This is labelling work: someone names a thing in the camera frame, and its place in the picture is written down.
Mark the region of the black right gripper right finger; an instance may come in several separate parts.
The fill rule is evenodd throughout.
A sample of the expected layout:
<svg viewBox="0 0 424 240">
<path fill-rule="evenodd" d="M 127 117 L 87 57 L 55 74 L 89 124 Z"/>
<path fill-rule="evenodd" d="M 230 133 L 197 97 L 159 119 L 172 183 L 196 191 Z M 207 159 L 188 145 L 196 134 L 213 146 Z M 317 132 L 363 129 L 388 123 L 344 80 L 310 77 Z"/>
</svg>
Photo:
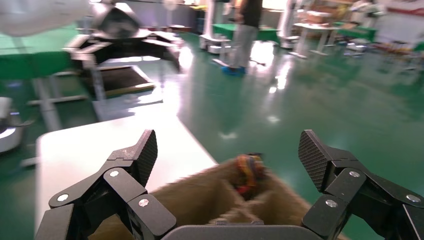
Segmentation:
<svg viewBox="0 0 424 240">
<path fill-rule="evenodd" d="M 300 134 L 298 157 L 320 198 L 301 225 L 334 240 L 351 216 L 386 240 L 424 237 L 424 198 L 368 170 L 351 152 L 328 146 L 312 130 Z"/>
</svg>

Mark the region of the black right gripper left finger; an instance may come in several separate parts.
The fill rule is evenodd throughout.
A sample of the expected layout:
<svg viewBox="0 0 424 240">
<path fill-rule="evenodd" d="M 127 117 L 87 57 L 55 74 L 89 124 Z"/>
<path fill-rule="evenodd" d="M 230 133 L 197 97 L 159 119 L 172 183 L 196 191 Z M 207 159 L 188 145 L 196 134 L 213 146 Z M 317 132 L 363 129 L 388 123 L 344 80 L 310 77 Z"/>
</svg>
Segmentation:
<svg viewBox="0 0 424 240">
<path fill-rule="evenodd" d="M 158 157 L 157 136 L 145 130 L 133 146 L 114 150 L 100 169 L 48 202 L 37 240 L 86 240 L 117 215 L 135 240 L 160 240 L 176 217 L 146 189 Z"/>
</svg>

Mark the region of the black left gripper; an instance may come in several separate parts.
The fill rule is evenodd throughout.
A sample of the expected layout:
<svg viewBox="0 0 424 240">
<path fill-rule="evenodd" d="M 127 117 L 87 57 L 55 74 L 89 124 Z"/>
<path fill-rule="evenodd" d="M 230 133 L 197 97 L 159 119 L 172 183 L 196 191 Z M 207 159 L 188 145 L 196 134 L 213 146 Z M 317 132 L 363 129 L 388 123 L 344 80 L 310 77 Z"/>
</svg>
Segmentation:
<svg viewBox="0 0 424 240">
<path fill-rule="evenodd" d="M 135 12 L 127 3 L 92 3 L 91 26 L 95 33 L 111 39 L 133 37 L 141 28 Z M 64 46 L 74 68 L 95 68 L 107 60 L 104 51 L 110 42 L 92 39 L 90 35 L 78 34 Z M 183 39 L 165 33 L 152 33 L 142 38 L 141 52 L 144 56 L 169 61 L 175 71 L 181 72 L 180 52 Z"/>
</svg>

